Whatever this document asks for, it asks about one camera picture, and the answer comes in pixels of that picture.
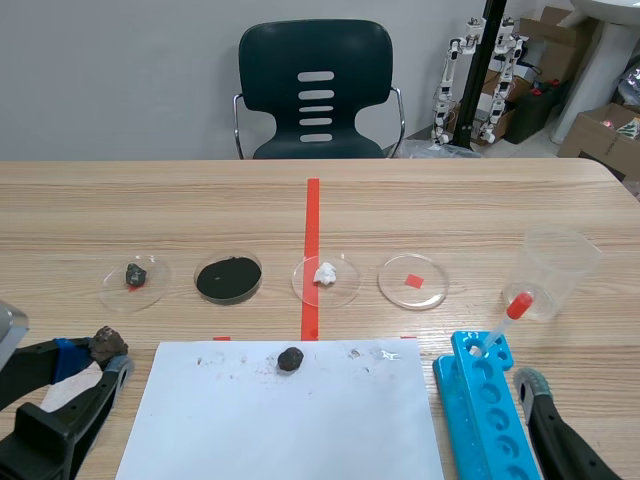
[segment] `measuring cup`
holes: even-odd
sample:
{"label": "measuring cup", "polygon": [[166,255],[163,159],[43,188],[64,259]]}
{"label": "measuring cup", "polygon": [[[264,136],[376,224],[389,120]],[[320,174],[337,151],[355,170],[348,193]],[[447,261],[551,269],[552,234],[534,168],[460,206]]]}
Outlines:
{"label": "measuring cup", "polygon": [[502,290],[507,305],[522,292],[533,296],[525,317],[551,320],[602,253],[582,235],[560,227],[535,227],[525,233],[516,265]]}

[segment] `sink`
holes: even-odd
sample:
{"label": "sink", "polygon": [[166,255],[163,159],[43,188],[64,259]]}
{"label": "sink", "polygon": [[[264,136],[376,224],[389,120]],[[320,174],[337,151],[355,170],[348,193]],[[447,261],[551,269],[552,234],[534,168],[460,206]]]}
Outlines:
{"label": "sink", "polygon": [[571,0],[585,15],[616,25],[640,26],[638,0]]}
{"label": "sink", "polygon": [[640,0],[571,0],[577,15],[604,22],[602,37],[551,132],[562,143],[580,112],[606,105],[640,39]]}

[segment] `white robot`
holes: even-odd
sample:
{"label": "white robot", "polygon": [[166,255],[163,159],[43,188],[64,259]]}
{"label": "white robot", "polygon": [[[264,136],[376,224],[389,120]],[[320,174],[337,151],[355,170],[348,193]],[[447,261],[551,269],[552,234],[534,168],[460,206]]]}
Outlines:
{"label": "white robot", "polygon": [[[496,127],[500,116],[505,108],[505,99],[511,90],[511,82],[513,81],[513,68],[522,54],[522,39],[513,35],[513,19],[510,17],[502,19],[494,54],[504,55],[505,60],[502,62],[500,70],[500,81],[496,85],[493,92],[493,102],[491,104],[491,112],[489,118],[480,127],[480,138],[489,143],[495,141],[493,129]],[[449,143],[449,136],[445,132],[446,122],[449,118],[451,110],[451,87],[453,85],[453,75],[456,69],[458,55],[473,55],[476,53],[476,47],[482,41],[484,33],[485,20],[477,20],[472,18],[467,23],[467,34],[465,37],[453,38],[449,43],[447,58],[442,73],[442,81],[436,92],[437,102],[434,110],[433,130],[431,138],[435,143]]]}

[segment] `black robotic claw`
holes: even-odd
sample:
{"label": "black robotic claw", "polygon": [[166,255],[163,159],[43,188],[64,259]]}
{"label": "black robotic claw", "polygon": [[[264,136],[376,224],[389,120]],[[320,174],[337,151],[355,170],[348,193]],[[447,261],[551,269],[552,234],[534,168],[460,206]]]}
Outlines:
{"label": "black robotic claw", "polygon": [[[16,350],[0,370],[0,410],[23,395],[87,368],[89,339],[56,339]],[[72,480],[104,424],[133,362],[113,357],[102,378],[69,403],[47,413],[25,403],[13,433],[0,441],[0,480]]]}
{"label": "black robotic claw", "polygon": [[553,404],[549,385],[540,372],[521,368],[516,372],[514,385],[545,479],[622,480],[562,420]]}

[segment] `red dropper bulb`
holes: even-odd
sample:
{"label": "red dropper bulb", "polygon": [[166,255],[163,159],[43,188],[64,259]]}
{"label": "red dropper bulb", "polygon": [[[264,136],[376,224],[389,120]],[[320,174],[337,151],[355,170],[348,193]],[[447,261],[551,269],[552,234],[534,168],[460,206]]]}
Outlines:
{"label": "red dropper bulb", "polygon": [[526,312],[533,303],[533,297],[530,293],[522,292],[513,299],[511,305],[507,308],[507,316],[511,320],[518,320],[524,312]]}

